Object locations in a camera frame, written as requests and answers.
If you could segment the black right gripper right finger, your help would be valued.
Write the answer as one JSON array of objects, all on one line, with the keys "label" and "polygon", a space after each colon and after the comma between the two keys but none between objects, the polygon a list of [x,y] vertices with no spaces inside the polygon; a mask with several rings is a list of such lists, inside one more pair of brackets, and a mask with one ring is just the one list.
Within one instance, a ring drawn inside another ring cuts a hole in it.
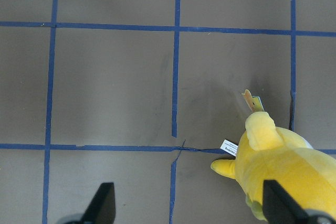
[{"label": "black right gripper right finger", "polygon": [[304,210],[276,180],[263,182],[262,203],[268,223],[335,223],[327,214]]}]

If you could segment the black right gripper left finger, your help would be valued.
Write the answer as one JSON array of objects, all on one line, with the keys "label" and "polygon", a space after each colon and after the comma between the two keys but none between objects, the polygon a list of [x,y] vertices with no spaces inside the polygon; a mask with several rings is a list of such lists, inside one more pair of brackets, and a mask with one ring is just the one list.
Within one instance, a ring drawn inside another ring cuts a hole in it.
[{"label": "black right gripper left finger", "polygon": [[102,183],[83,214],[62,217],[58,223],[114,223],[115,203],[114,183]]}]

